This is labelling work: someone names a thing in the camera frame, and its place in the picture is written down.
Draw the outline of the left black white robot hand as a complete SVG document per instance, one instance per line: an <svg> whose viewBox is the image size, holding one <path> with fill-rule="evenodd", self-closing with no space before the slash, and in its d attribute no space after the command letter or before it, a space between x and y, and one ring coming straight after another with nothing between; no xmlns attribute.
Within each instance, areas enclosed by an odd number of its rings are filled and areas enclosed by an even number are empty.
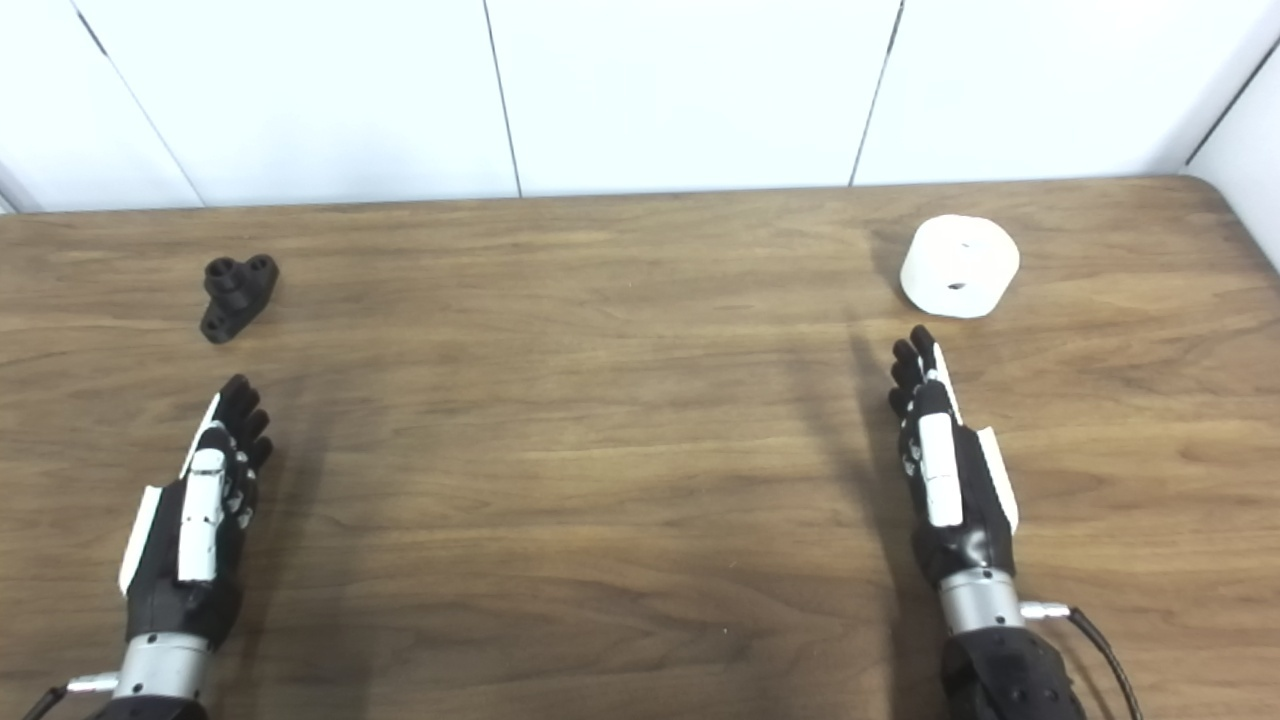
<svg viewBox="0 0 1280 720"><path fill-rule="evenodd" d="M273 454L269 414L243 374L214 395L177 478L143 491L122 562L125 634L225 643L244 601L241 565Z"/></svg>

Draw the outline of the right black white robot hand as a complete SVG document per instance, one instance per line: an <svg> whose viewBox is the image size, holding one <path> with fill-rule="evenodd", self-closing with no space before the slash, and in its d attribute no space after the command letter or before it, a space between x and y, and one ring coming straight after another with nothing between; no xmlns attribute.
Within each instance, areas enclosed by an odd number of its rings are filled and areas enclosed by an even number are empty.
<svg viewBox="0 0 1280 720"><path fill-rule="evenodd" d="M915 325L892 354L888 405L916 515L916 565L932 585L960 571L1015 577L1016 505L998 488L989 438L963 421L941 345Z"/></svg>

